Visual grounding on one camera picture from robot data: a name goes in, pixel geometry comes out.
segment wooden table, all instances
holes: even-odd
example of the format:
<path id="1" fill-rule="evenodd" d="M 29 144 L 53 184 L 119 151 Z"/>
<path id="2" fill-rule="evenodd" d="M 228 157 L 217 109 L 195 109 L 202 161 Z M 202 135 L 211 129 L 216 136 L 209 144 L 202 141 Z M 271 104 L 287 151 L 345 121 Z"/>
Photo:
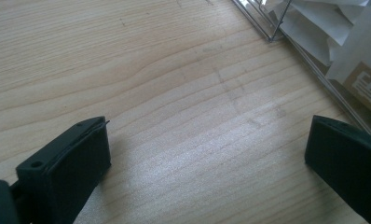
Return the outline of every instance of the wooden table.
<path id="1" fill-rule="evenodd" d="M 76 223 L 364 223 L 303 159 L 348 120 L 229 1 L 0 1 L 0 179 L 106 116 L 113 166 Z"/>

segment white paper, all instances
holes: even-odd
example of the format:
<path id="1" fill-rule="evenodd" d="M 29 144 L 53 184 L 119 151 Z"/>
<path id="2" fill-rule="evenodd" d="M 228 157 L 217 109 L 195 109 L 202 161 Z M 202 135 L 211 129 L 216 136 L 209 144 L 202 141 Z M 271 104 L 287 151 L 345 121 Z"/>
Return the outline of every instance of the white paper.
<path id="1" fill-rule="evenodd" d="M 282 30 L 299 46 L 325 65 L 330 64 L 328 35 L 298 11 L 289 9 L 283 18 Z"/>
<path id="2" fill-rule="evenodd" d="M 306 2 L 329 3 L 334 5 L 353 5 L 365 7 L 369 0 L 304 0 Z"/>
<path id="3" fill-rule="evenodd" d="M 325 3 L 305 2 L 302 0 L 294 0 L 292 6 L 324 30 L 340 46 L 345 43 L 352 24 L 336 12 L 337 6 Z"/>
<path id="4" fill-rule="evenodd" d="M 327 39 L 328 49 L 330 51 L 330 62 L 334 62 L 337 59 L 337 55 L 340 51 L 340 45 L 331 37 Z"/>
<path id="5" fill-rule="evenodd" d="M 360 17 L 361 13 L 364 10 L 364 7 L 358 6 L 348 6 L 348 5 L 339 5 L 340 10 L 342 11 L 343 15 L 348 18 L 348 20 L 355 24 L 357 19 Z"/>

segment black plastic piece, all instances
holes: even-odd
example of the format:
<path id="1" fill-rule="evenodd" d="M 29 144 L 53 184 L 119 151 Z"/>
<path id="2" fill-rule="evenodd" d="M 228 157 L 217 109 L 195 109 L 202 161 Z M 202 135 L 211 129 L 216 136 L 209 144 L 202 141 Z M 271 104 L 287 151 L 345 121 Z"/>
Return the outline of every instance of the black plastic piece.
<path id="1" fill-rule="evenodd" d="M 3 180 L 0 180 L 0 223 L 19 223 L 17 209 L 12 200 L 10 187 L 8 183 Z"/>
<path id="2" fill-rule="evenodd" d="M 18 219 L 0 223 L 73 223 L 110 165 L 104 117 L 77 123 L 21 163 L 11 189 L 0 181 L 0 201 L 11 204 L 0 214 Z"/>
<path id="3" fill-rule="evenodd" d="M 347 123 L 314 116 L 305 161 L 371 223 L 371 135 Z"/>

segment light wood surface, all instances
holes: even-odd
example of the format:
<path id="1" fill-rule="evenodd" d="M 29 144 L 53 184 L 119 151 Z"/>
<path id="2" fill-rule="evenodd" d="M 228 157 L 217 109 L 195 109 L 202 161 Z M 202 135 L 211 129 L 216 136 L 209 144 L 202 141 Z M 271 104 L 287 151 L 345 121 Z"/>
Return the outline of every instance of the light wood surface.
<path id="1" fill-rule="evenodd" d="M 314 114 L 348 120 L 229 0 L 0 1 L 0 179 L 111 120 L 76 223 L 364 223 L 304 163 Z"/>

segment small hole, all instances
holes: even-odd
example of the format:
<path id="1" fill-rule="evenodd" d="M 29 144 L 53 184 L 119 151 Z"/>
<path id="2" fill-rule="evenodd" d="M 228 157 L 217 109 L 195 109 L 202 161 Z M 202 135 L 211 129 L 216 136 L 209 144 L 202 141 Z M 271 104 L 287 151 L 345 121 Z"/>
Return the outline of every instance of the small hole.
<path id="1" fill-rule="evenodd" d="M 43 165 L 43 162 L 42 162 L 42 161 L 34 161 L 34 162 L 31 164 L 31 166 L 32 166 L 33 168 L 37 168 L 37 167 L 39 167 L 39 166 L 41 166 L 41 165 Z"/>

